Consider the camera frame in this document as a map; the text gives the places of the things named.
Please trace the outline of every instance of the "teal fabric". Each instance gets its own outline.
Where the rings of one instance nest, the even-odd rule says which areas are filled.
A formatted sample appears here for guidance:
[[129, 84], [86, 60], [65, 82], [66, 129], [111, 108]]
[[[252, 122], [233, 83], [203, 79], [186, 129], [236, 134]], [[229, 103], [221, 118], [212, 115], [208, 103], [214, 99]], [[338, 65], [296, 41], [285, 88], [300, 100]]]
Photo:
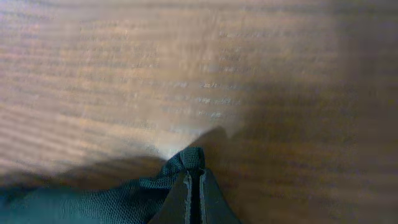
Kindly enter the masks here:
[[203, 168], [202, 149], [189, 147], [167, 161], [156, 177], [131, 180], [114, 189], [2, 189], [0, 223], [147, 223], [160, 210], [180, 171]]

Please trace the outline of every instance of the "garment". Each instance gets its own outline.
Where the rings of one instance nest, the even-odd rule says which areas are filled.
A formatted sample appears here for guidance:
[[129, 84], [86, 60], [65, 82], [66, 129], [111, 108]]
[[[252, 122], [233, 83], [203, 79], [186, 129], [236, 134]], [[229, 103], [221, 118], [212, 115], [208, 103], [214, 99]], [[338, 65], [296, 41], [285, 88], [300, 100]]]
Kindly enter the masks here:
[[238, 223], [225, 202], [221, 210], [217, 211], [217, 205], [211, 209], [216, 213], [205, 213], [205, 205], [212, 206], [213, 199], [215, 203], [222, 200], [221, 192], [211, 171], [205, 168], [203, 151], [189, 147], [167, 161], [156, 177], [131, 180], [109, 190], [2, 189], [0, 223], [141, 224], [153, 217], [151, 223], [155, 224], [175, 223], [175, 219], [185, 224], [217, 223], [217, 213], [232, 216]]

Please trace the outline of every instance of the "wooden table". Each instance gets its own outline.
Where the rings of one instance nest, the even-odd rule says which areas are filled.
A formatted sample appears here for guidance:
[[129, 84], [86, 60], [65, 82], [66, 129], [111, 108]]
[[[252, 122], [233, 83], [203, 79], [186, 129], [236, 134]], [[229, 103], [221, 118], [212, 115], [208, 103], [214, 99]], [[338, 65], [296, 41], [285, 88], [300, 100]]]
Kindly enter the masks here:
[[198, 139], [243, 223], [397, 223], [397, 40], [394, 0], [0, 1], [0, 182]]

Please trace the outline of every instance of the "wooden surface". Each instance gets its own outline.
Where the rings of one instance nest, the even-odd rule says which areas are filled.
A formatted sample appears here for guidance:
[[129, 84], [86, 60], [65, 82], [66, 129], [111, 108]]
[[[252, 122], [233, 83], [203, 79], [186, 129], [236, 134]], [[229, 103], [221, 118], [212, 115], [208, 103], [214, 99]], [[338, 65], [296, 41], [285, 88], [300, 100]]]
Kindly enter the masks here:
[[397, 223], [397, 40], [395, 0], [0, 0], [1, 184], [199, 138], [243, 223]]

